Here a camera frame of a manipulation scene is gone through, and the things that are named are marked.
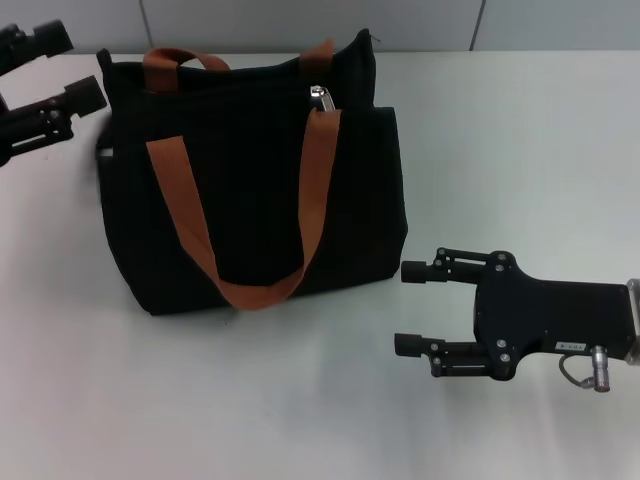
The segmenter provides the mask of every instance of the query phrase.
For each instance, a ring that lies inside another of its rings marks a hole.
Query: white wall
[[[154,44],[299,51],[368,27],[377,50],[468,50],[481,0],[144,0]]]
[[[28,34],[51,20],[64,23],[76,52],[149,48],[137,0],[0,0],[0,28],[15,23]]]
[[[475,50],[640,49],[639,0],[487,0]]]

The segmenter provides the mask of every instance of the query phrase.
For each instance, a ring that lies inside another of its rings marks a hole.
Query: bag handle
[[[298,223],[304,261],[291,275],[269,286],[247,286],[220,278],[198,188],[182,137],[147,142],[158,185],[169,209],[182,248],[207,274],[234,307],[259,310],[286,300],[300,284],[318,249],[336,155],[340,110],[309,114],[302,143],[298,180]]]
[[[154,92],[178,91],[178,67],[197,58],[207,70],[229,71],[229,65],[215,55],[183,50],[180,48],[154,48],[142,60],[144,81],[148,90]]]
[[[188,60],[197,58],[206,70],[227,72],[229,65],[215,55],[183,50],[181,48],[154,48],[142,60],[144,81],[152,92],[177,92],[178,67]],[[306,78],[323,75],[331,70],[333,40],[326,40],[300,55],[300,74]]]

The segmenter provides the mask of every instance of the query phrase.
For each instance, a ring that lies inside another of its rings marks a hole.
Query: robotic arm
[[[59,20],[34,28],[26,35],[16,25],[0,29],[0,76],[31,60],[52,57],[73,45]],[[73,137],[71,116],[84,117],[106,106],[95,77],[67,85],[65,92],[15,110],[0,96],[0,167],[11,157]]]
[[[403,262],[407,283],[476,285],[476,342],[446,342],[396,334],[396,354],[426,355],[434,377],[489,376],[510,380],[530,353],[560,353],[560,370],[572,383],[609,391],[608,358],[640,365],[640,281],[627,285],[555,282],[525,274],[505,251],[491,254],[439,248],[432,265]],[[591,356],[593,377],[573,379],[569,356]]]

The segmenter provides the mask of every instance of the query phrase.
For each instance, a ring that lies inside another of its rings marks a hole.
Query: white table
[[[17,106],[90,74],[93,57],[59,57],[0,90]],[[404,259],[504,248],[540,278],[640,274],[640,52],[382,54],[377,85],[398,116]],[[395,356],[394,332],[473,340],[471,286],[396,277],[259,313],[148,316],[105,240],[105,115],[0,170],[0,478],[638,478],[640,369],[613,361],[599,395],[553,355],[506,383]]]

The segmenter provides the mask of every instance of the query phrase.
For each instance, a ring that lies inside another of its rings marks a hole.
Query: metal zipper
[[[320,85],[314,85],[310,88],[311,91],[311,103],[321,112],[333,112],[336,106],[333,104],[333,99],[329,90]]]

